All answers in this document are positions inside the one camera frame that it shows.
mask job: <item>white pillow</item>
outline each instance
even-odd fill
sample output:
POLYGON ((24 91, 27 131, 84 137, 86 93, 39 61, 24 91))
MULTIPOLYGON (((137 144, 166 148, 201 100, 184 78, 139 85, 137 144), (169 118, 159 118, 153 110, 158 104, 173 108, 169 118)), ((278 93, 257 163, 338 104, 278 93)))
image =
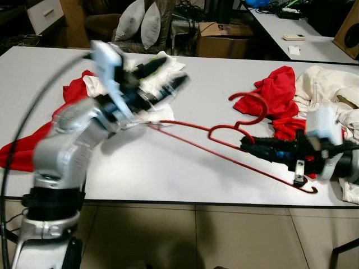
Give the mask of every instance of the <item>white pillow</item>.
POLYGON ((141 25, 141 40, 145 49, 154 45, 161 30, 161 15, 154 2, 147 10, 141 25))
POLYGON ((130 4, 119 18, 115 41, 133 37, 141 26, 145 16, 145 0, 136 0, 130 4))

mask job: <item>red cloth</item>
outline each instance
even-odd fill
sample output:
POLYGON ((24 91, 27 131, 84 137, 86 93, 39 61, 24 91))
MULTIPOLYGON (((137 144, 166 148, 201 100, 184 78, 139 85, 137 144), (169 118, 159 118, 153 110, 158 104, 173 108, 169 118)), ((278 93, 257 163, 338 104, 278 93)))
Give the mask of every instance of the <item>red cloth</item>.
MULTIPOLYGON (((93 76, 94 74, 86 70, 82 73, 81 78, 73 80, 69 86, 63 87, 62 95, 65 103, 52 114, 52 120, 54 119, 54 116, 57 115, 64 107, 74 104, 80 99, 86 98, 88 96, 86 91, 86 85, 82 80, 82 78, 86 75, 93 76)), ((36 132, 34 132, 32 135, 24 137, 17 141, 14 158, 10 166, 11 169, 27 172, 34 171, 34 149, 38 142, 40 142, 40 140, 42 140, 48 134, 51 129, 51 126, 52 122, 48 122, 41 128, 39 128, 36 132)), ((9 143, 0 150, 0 167, 5 167, 6 165, 6 159, 11 144, 12 143, 9 143)))
MULTIPOLYGON (((305 120, 293 119, 298 114, 298 106, 293 101, 296 93, 296 76, 292 67, 282 66, 269 77, 254 83, 256 90, 268 105, 268 116, 273 119, 274 137, 294 140, 298 129, 305 129, 305 120)), ((261 105, 253 98, 243 97, 234 105, 239 112, 258 116, 261 105)))
MULTIPOLYGON (((292 67, 282 66, 274 70, 268 78, 254 83, 256 90, 268 105, 268 116, 273 119, 292 117, 298 114, 298 106, 293 101, 296 93, 296 76, 292 67)), ((234 108, 244 114, 258 116, 261 105, 250 97, 240 98, 234 108)))
POLYGON ((282 140, 294 140, 297 130, 305 130, 304 119, 283 118, 273 121, 274 137, 282 140))

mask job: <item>tile floor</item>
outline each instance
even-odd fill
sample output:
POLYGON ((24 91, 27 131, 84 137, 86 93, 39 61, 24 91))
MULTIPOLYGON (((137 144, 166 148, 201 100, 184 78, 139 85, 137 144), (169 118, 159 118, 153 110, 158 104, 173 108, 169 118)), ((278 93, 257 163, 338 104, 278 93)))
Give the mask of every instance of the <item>tile floor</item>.
MULTIPOLYGON (((7 202, 8 218, 21 210, 7 202)), ((76 236, 85 269, 140 259, 155 269, 327 269, 333 247, 359 238, 359 210, 91 203, 76 236)), ((359 249, 341 254, 337 268, 359 269, 359 249)))

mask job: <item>chair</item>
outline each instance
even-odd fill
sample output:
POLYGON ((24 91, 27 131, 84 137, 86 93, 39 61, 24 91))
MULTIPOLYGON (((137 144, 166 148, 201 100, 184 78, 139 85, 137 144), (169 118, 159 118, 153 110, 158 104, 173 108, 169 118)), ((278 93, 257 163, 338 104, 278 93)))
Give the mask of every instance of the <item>chair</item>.
POLYGON ((140 31, 132 39, 114 41, 119 18, 133 1, 81 0, 85 14, 85 30, 89 39, 111 41, 124 52, 157 54, 165 50, 176 0, 145 0, 146 10, 154 1, 161 15, 161 30, 157 42, 149 49, 143 47, 140 31))

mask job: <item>red hanger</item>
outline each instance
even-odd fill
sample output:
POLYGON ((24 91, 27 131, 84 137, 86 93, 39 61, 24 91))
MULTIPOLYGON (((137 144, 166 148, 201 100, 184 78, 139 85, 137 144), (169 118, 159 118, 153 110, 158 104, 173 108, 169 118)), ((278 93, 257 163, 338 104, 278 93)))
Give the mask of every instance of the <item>red hanger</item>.
POLYGON ((177 121, 177 120, 160 120, 160 121, 159 121, 160 124, 148 123, 148 126, 149 126, 150 128, 152 128, 153 130, 156 130, 156 131, 158 131, 158 132, 160 132, 160 133, 163 133, 163 134, 165 134, 165 135, 167 135, 167 136, 171 136, 171 137, 176 138, 176 139, 178 139, 178 140, 181 140, 181 141, 183 141, 183 142, 185 142, 185 143, 188 143, 188 144, 190 144, 190 145, 193 145, 193 146, 195 146, 195 147, 198 147, 198 148, 200 148, 200 149, 202 149, 202 150, 205 150, 205 151, 207 151, 207 152, 209 152, 209 153, 212 153, 212 154, 214 154, 214 155, 216 155, 216 156, 218 156, 218 157, 221 157, 221 158, 223 158, 223 159, 225 159, 225 160, 231 161, 231 162, 233 162, 233 163, 235 163, 235 164, 237 164, 237 165, 240 165, 240 166, 242 166, 242 167, 248 168, 248 169, 250 169, 250 170, 252 170, 252 171, 255 171, 255 172, 259 173, 259 174, 266 175, 266 176, 269 177, 269 178, 272 178, 272 179, 274 179, 274 180, 277 180, 277 181, 279 181, 279 182, 282 182, 282 183, 284 183, 284 184, 286 184, 286 185, 288 185, 288 186, 290 186, 290 187, 292 187, 292 188, 295 188, 295 189, 297 189, 297 190, 299 190, 299 191, 306 192, 306 193, 317 193, 318 190, 317 190, 315 187, 313 187, 313 186, 311 186, 311 188, 312 188, 311 191, 308 191, 308 190, 303 189, 303 188, 301 188, 301 187, 296 187, 296 186, 294 186, 292 183, 286 182, 286 181, 284 181, 283 179, 277 178, 277 177, 275 177, 275 176, 273 176, 273 175, 270 175, 270 174, 268 174, 268 173, 266 173, 266 172, 263 172, 263 171, 258 170, 258 169, 256 169, 256 168, 253 168, 253 167, 251 167, 251 166, 249 166, 249 165, 246 165, 246 164, 244 164, 244 163, 241 163, 241 162, 239 162, 239 161, 236 161, 236 160, 234 160, 234 159, 231 159, 231 158, 229 158, 229 157, 226 157, 226 156, 224 156, 224 155, 222 155, 222 154, 220 154, 220 153, 217 153, 217 152, 215 152, 215 151, 213 151, 213 150, 207 149, 206 147, 200 146, 200 145, 198 145, 198 144, 196 144, 196 143, 193 143, 193 142, 191 142, 191 141, 189 141, 189 140, 186 140, 186 139, 184 139, 184 138, 182 138, 182 137, 176 136, 175 134, 171 134, 171 133, 169 133, 169 132, 164 131, 164 130, 161 129, 161 127, 162 127, 161 123, 170 123, 170 124, 176 124, 176 125, 182 125, 182 126, 187 126, 187 127, 191 127, 191 128, 200 129, 200 130, 203 130, 203 131, 207 131, 207 132, 208 132, 208 139, 209 139, 209 140, 212 140, 212 141, 217 142, 217 143, 219 143, 219 144, 222 144, 222 145, 231 147, 231 148, 233 148, 233 149, 236 149, 236 150, 240 150, 240 151, 244 151, 244 152, 245 152, 245 150, 241 149, 240 147, 238 147, 238 146, 236 146, 236 145, 233 145, 233 144, 230 144, 230 143, 227 143, 227 142, 218 140, 218 139, 216 139, 216 138, 214 138, 214 137, 212 136, 212 133, 213 133, 215 130, 217 130, 217 129, 222 129, 222 128, 224 128, 224 129, 233 129, 233 130, 235 130, 235 131, 237 131, 237 132, 242 133, 242 134, 245 135, 246 137, 248 137, 248 139, 249 139, 252 143, 255 142, 254 139, 253 139, 253 137, 252 137, 247 131, 245 131, 245 130, 243 130, 243 129, 240 128, 240 125, 241 125, 241 124, 242 124, 242 125, 252 125, 252 124, 256 124, 256 123, 261 122, 261 121, 265 118, 265 116, 267 115, 268 106, 267 106, 265 100, 264 100, 260 95, 254 94, 254 93, 251 93, 251 92, 239 92, 239 93, 233 94, 233 95, 231 95, 231 96, 228 98, 228 100, 229 100, 229 101, 232 101, 232 100, 234 100, 235 98, 242 97, 242 96, 250 96, 251 98, 256 99, 256 100, 261 104, 261 106, 262 106, 262 112, 261 112, 261 114, 260 114, 256 119, 251 120, 251 121, 242 121, 242 120, 239 120, 239 121, 237 121, 236 124, 233 125, 233 126, 232 126, 232 125, 226 125, 226 124, 220 124, 220 125, 213 126, 213 127, 211 127, 211 128, 204 127, 204 126, 200 126, 200 125, 195 125, 195 124, 192 124, 192 123, 179 122, 179 121, 177 121))

